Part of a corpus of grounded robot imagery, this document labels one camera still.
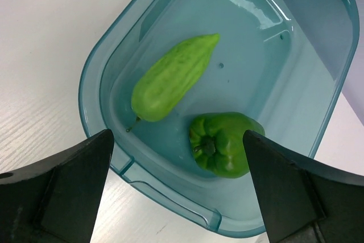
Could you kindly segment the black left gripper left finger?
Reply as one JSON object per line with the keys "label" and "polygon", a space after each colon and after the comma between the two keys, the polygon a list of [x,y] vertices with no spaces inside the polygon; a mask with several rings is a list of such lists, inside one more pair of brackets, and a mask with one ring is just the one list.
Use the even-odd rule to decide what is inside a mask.
{"label": "black left gripper left finger", "polygon": [[1,242],[90,242],[113,148],[105,129],[1,173]]}

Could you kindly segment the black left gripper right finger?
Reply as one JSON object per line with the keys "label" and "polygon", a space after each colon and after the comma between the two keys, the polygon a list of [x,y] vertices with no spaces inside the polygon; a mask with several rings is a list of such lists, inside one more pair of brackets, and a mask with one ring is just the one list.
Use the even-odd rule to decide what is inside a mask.
{"label": "black left gripper right finger", "polygon": [[251,130],[243,145],[270,242],[363,242],[363,176]]}

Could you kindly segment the green toy bell pepper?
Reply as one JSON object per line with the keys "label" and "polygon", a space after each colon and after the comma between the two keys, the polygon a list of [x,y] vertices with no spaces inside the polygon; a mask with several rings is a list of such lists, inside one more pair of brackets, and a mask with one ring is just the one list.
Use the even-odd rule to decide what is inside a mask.
{"label": "green toy bell pepper", "polygon": [[218,177],[246,175],[249,165],[243,145],[245,131],[265,135],[263,126],[240,112],[205,113],[189,126],[189,141],[197,165]]}

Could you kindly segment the light green toy vegetable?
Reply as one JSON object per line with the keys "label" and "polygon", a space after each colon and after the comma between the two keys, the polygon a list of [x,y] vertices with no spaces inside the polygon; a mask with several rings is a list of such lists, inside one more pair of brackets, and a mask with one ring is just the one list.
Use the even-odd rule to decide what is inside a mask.
{"label": "light green toy vegetable", "polygon": [[220,34],[197,35],[178,42],[138,80],[131,94],[135,122],[165,118],[207,69]]}

